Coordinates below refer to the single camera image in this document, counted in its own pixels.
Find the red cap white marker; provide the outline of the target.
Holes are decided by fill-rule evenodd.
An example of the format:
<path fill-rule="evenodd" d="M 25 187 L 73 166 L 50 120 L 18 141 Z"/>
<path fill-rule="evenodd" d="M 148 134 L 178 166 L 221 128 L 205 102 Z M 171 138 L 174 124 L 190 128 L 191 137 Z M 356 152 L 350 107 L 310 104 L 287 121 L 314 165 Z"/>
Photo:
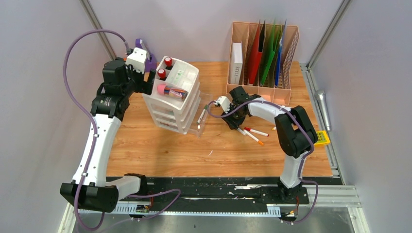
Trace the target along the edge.
<path fill-rule="evenodd" d="M 255 130 L 255 129 L 251 129 L 251 128 L 248 128 L 248 127 L 244 127 L 244 129 L 245 129 L 246 131 L 249 131 L 249 132 L 252 132 L 252 133 L 256 133 L 256 134 L 259 134 L 259 135 L 262 135 L 262 136 L 266 136 L 266 137 L 269 136 L 268 133 L 264 133 L 264 132 L 261 132 L 261 131 Z"/>

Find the red black stamp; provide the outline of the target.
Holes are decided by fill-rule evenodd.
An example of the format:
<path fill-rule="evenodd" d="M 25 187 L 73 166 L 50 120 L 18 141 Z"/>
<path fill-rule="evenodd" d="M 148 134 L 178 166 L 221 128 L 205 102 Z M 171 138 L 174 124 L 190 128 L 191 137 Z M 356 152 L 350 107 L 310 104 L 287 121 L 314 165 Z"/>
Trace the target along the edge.
<path fill-rule="evenodd" d="M 163 81 L 166 80 L 166 78 L 167 78 L 167 73 L 166 73 L 166 70 L 165 70 L 165 69 L 159 69 L 159 70 L 157 71 L 157 74 L 158 74 L 160 80 L 163 80 Z"/>

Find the pink highlighter pack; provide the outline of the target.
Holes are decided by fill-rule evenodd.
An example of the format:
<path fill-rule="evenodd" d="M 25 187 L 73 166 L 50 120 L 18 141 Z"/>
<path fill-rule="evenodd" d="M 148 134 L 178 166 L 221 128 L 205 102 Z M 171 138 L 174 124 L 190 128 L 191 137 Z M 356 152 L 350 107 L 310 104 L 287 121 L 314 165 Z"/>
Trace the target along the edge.
<path fill-rule="evenodd" d="M 175 98 L 181 101 L 184 101 L 189 94 L 186 90 L 168 86 L 166 84 L 158 85 L 157 92 L 161 95 L 169 96 L 171 98 Z"/>

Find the white plastic drawer unit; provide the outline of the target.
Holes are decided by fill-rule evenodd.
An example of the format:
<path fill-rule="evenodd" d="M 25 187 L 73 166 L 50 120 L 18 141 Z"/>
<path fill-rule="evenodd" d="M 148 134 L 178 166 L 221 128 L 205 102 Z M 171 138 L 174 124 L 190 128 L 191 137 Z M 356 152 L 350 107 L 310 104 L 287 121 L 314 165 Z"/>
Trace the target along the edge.
<path fill-rule="evenodd" d="M 151 95 L 143 99 L 160 128 L 200 137 L 207 119 L 205 106 L 211 94 L 200 90 L 199 69 L 183 60 L 163 57 L 156 68 Z"/>

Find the red round stamp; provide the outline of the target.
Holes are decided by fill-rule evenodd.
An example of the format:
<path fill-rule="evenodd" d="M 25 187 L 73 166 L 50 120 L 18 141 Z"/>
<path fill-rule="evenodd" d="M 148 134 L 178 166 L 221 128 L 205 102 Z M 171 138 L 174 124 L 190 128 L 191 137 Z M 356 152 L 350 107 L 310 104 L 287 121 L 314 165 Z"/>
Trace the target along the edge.
<path fill-rule="evenodd" d="M 173 60 L 171 57 L 165 57 L 164 63 L 166 65 L 166 70 L 171 70 L 173 68 Z"/>

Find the white hardcover book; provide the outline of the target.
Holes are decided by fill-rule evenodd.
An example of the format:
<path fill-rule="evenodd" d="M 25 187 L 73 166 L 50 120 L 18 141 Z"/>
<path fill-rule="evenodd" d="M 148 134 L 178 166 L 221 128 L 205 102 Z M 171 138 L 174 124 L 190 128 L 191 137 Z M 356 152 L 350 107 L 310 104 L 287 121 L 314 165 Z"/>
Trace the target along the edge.
<path fill-rule="evenodd" d="M 243 67 L 242 43 L 233 42 L 231 48 L 231 61 L 229 65 L 229 83 L 239 84 Z"/>

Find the red folder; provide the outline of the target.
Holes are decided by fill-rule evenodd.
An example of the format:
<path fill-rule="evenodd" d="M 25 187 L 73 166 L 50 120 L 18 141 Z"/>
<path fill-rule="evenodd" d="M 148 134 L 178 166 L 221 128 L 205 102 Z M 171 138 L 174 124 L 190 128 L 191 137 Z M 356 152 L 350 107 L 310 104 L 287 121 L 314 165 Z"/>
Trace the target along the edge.
<path fill-rule="evenodd" d="M 247 63 L 247 79 L 248 85 L 255 85 L 257 72 L 259 70 L 260 62 L 263 54 L 264 40 L 266 34 L 266 21 L 261 23 L 259 21 L 257 29 L 255 31 L 254 40 L 249 54 L 249 59 Z"/>

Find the pink plastic file organizer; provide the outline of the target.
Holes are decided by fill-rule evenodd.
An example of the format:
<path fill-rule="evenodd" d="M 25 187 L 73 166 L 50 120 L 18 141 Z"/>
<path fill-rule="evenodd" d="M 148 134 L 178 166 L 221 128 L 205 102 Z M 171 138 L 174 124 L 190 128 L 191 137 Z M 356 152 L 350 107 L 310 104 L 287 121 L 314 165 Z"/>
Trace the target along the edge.
<path fill-rule="evenodd" d="M 252 22 L 233 22 L 232 32 L 231 32 L 231 42 L 230 42 L 230 52 L 229 52 L 229 65 L 231 61 L 231 48 L 233 42 L 242 43 L 242 53 L 243 53 L 243 67 L 240 75 L 239 84 L 229 83 L 229 65 L 228 74 L 226 82 L 226 92 L 229 93 L 232 89 L 242 86 L 244 90 L 249 94 L 258 94 L 274 103 L 288 105 L 292 96 L 292 85 L 290 81 L 290 70 L 292 67 L 293 58 L 296 52 L 296 48 L 299 42 L 299 28 L 298 26 L 290 25 L 287 23 L 286 33 L 283 40 L 282 55 L 280 63 L 280 75 L 278 87 L 261 87 L 259 86 L 259 73 L 260 66 L 257 72 L 257 77 L 255 85 L 249 86 L 247 79 L 247 63 L 249 59 L 250 50 L 255 36 L 255 31 L 257 29 L 258 23 Z"/>

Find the blue folder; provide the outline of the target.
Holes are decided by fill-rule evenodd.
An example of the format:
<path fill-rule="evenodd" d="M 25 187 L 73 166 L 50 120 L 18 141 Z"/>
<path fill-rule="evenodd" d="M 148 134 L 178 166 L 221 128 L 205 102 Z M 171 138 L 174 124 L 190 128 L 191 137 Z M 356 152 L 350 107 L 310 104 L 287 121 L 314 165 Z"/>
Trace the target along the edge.
<path fill-rule="evenodd" d="M 274 79 L 275 87 L 278 87 L 278 82 L 279 82 L 282 46 L 283 46 L 283 40 L 284 40 L 285 33 L 286 33 L 286 27 L 287 27 L 287 19 L 285 19 L 284 25 L 281 27 L 281 32 L 279 35 L 278 53 L 277 53 L 276 66 L 275 66 L 275 79 Z"/>

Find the green folder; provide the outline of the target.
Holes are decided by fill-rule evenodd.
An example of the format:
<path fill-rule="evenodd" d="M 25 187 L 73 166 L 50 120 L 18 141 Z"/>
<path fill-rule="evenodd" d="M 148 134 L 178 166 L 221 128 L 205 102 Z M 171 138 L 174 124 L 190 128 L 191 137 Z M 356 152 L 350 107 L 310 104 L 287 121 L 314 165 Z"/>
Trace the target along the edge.
<path fill-rule="evenodd" d="M 274 87 L 274 73 L 283 29 L 275 21 L 266 29 L 265 45 L 259 70 L 259 86 Z"/>

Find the green cap white marker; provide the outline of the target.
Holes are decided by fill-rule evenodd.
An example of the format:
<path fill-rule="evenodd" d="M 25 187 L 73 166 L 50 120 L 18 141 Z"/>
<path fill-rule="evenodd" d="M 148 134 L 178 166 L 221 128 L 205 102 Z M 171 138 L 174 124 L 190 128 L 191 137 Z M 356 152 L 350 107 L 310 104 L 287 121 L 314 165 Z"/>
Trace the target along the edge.
<path fill-rule="evenodd" d="M 203 110 L 202 110 L 202 112 L 201 112 L 201 114 L 200 114 L 197 122 L 196 122 L 198 126 L 200 126 L 200 124 L 201 124 L 201 122 L 202 122 L 202 119 L 203 119 L 203 117 L 204 117 L 207 109 L 208 109 L 208 105 L 206 104 L 206 105 L 204 106 L 204 108 L 203 108 Z"/>

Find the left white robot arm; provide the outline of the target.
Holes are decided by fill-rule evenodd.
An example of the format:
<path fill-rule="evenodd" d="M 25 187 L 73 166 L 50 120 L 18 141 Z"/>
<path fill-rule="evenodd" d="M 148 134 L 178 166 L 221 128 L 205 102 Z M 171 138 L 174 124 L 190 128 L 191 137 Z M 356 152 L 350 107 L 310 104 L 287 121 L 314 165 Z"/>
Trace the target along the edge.
<path fill-rule="evenodd" d="M 151 69 L 145 80 L 143 70 L 115 60 L 104 64 L 102 74 L 103 82 L 87 112 L 91 125 L 82 160 L 71 182 L 61 184 L 60 194 L 79 209 L 110 213 L 119 200 L 129 195 L 144 200 L 149 194 L 144 175 L 127 173 L 107 182 L 106 171 L 129 98 L 133 93 L 152 92 L 156 70 Z"/>

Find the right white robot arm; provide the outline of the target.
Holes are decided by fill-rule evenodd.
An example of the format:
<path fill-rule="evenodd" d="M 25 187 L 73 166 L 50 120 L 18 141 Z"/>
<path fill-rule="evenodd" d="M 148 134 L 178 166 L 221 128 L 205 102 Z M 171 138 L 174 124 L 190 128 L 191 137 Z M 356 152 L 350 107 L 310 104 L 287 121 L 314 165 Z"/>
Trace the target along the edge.
<path fill-rule="evenodd" d="M 302 186 L 302 171 L 306 158 L 314 151 L 317 135 L 302 106 L 293 108 L 267 101 L 260 95 L 249 95 L 238 86 L 231 90 L 231 98 L 221 96 L 217 106 L 230 129 L 237 130 L 247 116 L 259 117 L 275 125 L 281 149 L 285 153 L 284 166 L 278 181 L 278 198 L 291 202 Z"/>

